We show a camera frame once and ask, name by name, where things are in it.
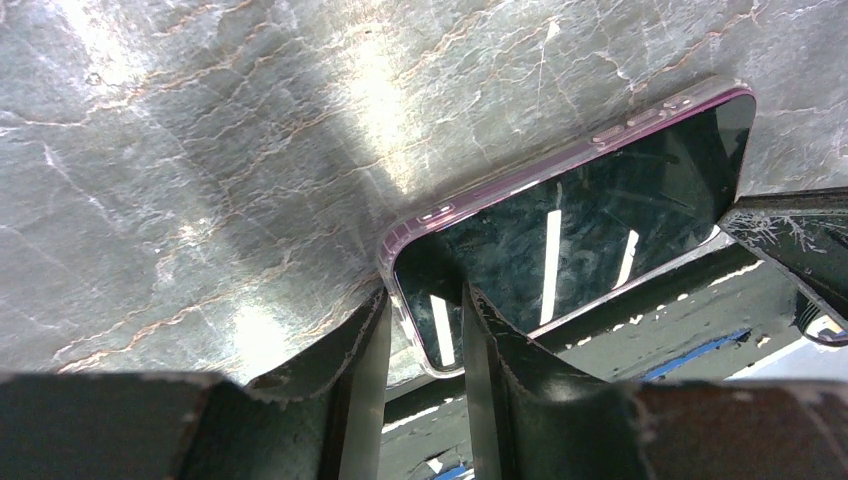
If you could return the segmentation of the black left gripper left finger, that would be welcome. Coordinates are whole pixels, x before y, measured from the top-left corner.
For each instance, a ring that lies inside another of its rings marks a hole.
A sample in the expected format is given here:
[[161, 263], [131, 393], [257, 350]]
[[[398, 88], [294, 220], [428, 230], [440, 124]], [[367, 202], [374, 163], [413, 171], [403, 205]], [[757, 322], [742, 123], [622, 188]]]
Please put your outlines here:
[[247, 385], [208, 372], [1, 376], [5, 479], [373, 479], [385, 289]]

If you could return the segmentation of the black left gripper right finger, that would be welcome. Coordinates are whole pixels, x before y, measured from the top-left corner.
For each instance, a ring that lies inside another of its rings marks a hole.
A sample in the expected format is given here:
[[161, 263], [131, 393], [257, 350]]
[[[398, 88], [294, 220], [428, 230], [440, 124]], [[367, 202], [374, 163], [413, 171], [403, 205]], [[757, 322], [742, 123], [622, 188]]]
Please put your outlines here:
[[847, 386], [609, 383], [559, 359], [484, 293], [462, 294], [479, 479], [843, 479]]

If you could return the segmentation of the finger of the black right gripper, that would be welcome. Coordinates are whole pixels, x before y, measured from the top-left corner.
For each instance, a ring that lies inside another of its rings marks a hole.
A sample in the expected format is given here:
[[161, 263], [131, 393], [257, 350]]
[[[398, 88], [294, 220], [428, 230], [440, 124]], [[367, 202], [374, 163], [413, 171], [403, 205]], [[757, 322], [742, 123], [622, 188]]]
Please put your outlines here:
[[739, 198], [718, 225], [799, 290], [793, 324], [824, 346], [847, 344], [847, 189]]

